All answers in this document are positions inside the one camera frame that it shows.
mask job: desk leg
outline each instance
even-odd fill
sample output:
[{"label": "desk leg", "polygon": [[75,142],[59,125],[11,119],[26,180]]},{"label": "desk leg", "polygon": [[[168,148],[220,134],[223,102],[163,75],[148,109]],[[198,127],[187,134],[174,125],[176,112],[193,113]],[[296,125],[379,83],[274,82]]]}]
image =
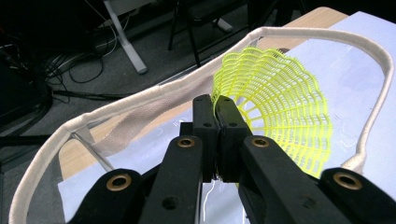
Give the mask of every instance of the desk leg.
[{"label": "desk leg", "polygon": [[131,60],[138,74],[146,73],[148,69],[146,65],[143,63],[143,61],[140,59],[136,50],[134,50],[132,44],[126,38],[125,33],[122,30],[122,26],[120,24],[119,18],[114,12],[113,7],[111,6],[108,0],[105,0],[104,3],[108,11],[108,14],[110,14],[111,20],[113,20],[113,23],[116,26],[117,33],[119,34],[119,41],[122,45],[122,48],[125,50],[125,53],[128,55],[129,60]]}]

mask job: yellow shuttlecock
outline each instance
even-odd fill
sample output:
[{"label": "yellow shuttlecock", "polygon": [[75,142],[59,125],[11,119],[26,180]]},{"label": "yellow shuttlecock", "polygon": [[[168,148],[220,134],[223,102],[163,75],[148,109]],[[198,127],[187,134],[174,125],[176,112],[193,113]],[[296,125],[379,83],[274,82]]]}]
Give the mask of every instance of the yellow shuttlecock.
[{"label": "yellow shuttlecock", "polygon": [[214,75],[212,101],[232,98],[254,134],[274,139],[300,168],[319,177],[331,153],[332,124],[318,82],[276,49],[229,53]]}]

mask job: white surface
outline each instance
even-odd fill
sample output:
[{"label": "white surface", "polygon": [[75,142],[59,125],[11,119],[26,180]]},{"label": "white surface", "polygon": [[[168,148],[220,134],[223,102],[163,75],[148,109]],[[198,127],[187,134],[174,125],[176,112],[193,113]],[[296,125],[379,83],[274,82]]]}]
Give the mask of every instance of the white surface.
[{"label": "white surface", "polygon": [[[368,36],[396,56],[396,47],[393,44],[396,43],[396,25],[392,23],[379,21],[379,19],[364,13],[357,13],[337,23],[333,29],[347,30]],[[329,100],[328,104],[333,123],[332,155],[325,166],[339,166],[355,152],[361,128],[374,105],[376,96],[379,94],[383,81],[382,72],[375,61],[360,50],[330,41],[309,40],[291,50],[288,54],[297,57],[308,71],[317,76],[320,88]],[[391,143],[392,137],[396,136],[396,118],[393,115],[396,111],[395,100],[396,90],[393,84],[388,100],[375,123],[372,135],[370,135],[367,145],[368,157],[363,170],[366,177],[393,198],[396,198],[396,188],[392,185],[393,180],[396,179],[396,174],[392,172],[396,168],[396,164],[393,163],[396,159],[396,153]],[[177,130],[177,133],[178,126],[175,124],[177,124],[178,120],[179,118],[176,118],[176,120],[166,124],[172,125],[173,123],[175,127],[172,130]],[[149,133],[148,136],[158,134],[163,128],[159,127],[159,129]],[[125,161],[120,160],[118,155],[109,157],[109,160],[112,163],[119,163],[117,165],[113,164],[115,167],[131,168],[136,169],[138,172],[145,172],[161,161],[166,149],[163,146],[167,146],[165,142],[169,142],[172,138],[171,135],[174,134],[176,136],[177,133],[167,131],[167,135],[163,135],[164,139],[155,137],[157,141],[164,141],[158,145],[161,146],[160,150],[162,151],[161,153],[156,153],[155,157],[147,154],[148,151],[154,150],[158,152],[159,150],[154,147],[156,143],[152,141],[153,138],[151,136],[149,149],[144,149],[141,145],[138,145],[142,144],[142,142],[135,142],[120,153],[123,155],[121,156],[122,158],[128,156],[127,164]],[[134,148],[133,156],[127,155],[132,153],[128,148]],[[146,161],[147,158],[152,160],[151,165]],[[83,176],[91,175],[92,169],[95,170],[97,168],[93,166],[60,184],[66,217],[72,216],[73,211],[78,208],[78,204],[82,200],[81,197],[84,195],[82,191],[88,191],[94,183],[94,180],[91,179],[86,183],[88,187],[83,188],[80,182],[78,182],[78,186],[75,184],[77,180],[74,178],[86,178]],[[95,172],[100,174],[100,169],[95,170]],[[203,192],[209,192],[212,187],[211,184],[204,185]],[[235,186],[219,184],[214,189],[217,190],[210,191],[205,204],[207,211],[205,213],[205,221],[208,223],[241,223],[246,221],[241,207],[238,207],[240,202],[236,191],[233,191]],[[78,194],[70,195],[70,192],[76,191]],[[214,205],[210,202],[211,200],[215,201],[214,199],[219,197],[215,192],[221,193],[221,197],[226,199],[226,201],[223,201],[223,206]],[[212,209],[224,209],[223,211],[226,211],[230,216],[225,218],[230,218],[231,220],[220,220],[218,215],[210,215],[213,212]]]}]

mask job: white fabric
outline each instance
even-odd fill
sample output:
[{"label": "white fabric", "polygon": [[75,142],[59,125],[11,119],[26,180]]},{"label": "white fabric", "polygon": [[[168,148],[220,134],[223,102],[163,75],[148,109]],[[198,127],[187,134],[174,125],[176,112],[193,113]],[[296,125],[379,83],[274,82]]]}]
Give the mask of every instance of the white fabric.
[{"label": "white fabric", "polygon": [[[375,118],[384,103],[389,85],[393,74],[393,61],[390,55],[379,45],[363,36],[354,35],[343,31],[334,31],[328,29],[316,28],[273,28],[262,27],[249,33],[239,43],[229,49],[231,51],[240,51],[246,46],[255,43],[262,36],[267,37],[306,37],[327,39],[336,42],[346,43],[355,46],[367,54],[369,54],[381,66],[385,75],[382,91],[378,96],[375,107],[367,119],[366,124],[361,132],[361,137],[356,149],[356,155],[347,160],[342,166],[361,172],[366,157],[365,144],[369,132],[375,122]],[[52,137],[37,152],[35,158],[27,169],[22,178],[20,185],[14,195],[10,208],[9,223],[22,224],[26,223],[26,216],[33,193],[38,182],[48,168],[50,161],[57,155],[61,146],[69,139],[70,134],[86,127],[88,124],[112,118],[118,114],[130,111],[130,115],[125,119],[133,122],[134,126],[128,127],[126,130],[122,124],[118,125],[111,133],[117,136],[117,133],[127,132],[122,136],[123,139],[117,139],[119,148],[122,148],[134,136],[138,130],[145,127],[153,119],[161,115],[164,111],[181,105],[192,100],[195,96],[210,93],[212,89],[212,76],[221,66],[223,55],[214,59],[212,62],[204,65],[200,69],[192,72],[180,80],[150,88],[136,95],[130,96],[123,100],[117,101],[111,105],[101,107],[91,113],[83,114],[75,119],[67,121],[62,125]],[[98,146],[104,144],[112,144],[106,138],[98,143]]]}]

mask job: wooden table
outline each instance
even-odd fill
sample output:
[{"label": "wooden table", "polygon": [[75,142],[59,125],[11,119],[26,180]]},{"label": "wooden table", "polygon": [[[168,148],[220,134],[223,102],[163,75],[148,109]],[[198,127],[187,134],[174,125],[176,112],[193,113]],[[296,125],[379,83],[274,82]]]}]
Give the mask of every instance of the wooden table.
[{"label": "wooden table", "polygon": [[[313,27],[313,28],[328,28],[333,24],[343,20],[347,15],[335,11],[327,7],[319,7],[299,19],[292,21],[285,25],[286,27]],[[299,44],[303,43],[305,39],[301,38],[263,38],[258,47],[262,49],[276,48],[276,49],[292,49]],[[138,136],[148,133],[150,130],[155,128],[161,123],[166,122],[170,118],[177,114],[185,111],[191,107],[191,103],[186,103],[179,107],[173,108],[162,116],[158,117],[150,123],[145,129],[143,129]],[[107,120],[106,122],[91,129],[91,134],[95,142],[103,139],[114,127],[126,116],[128,113],[124,113]],[[85,148],[78,140],[71,139],[64,144],[59,152],[59,161],[62,170],[62,176],[65,179],[78,173],[79,171],[93,165],[97,162],[96,158],[90,154],[87,148]]]}]

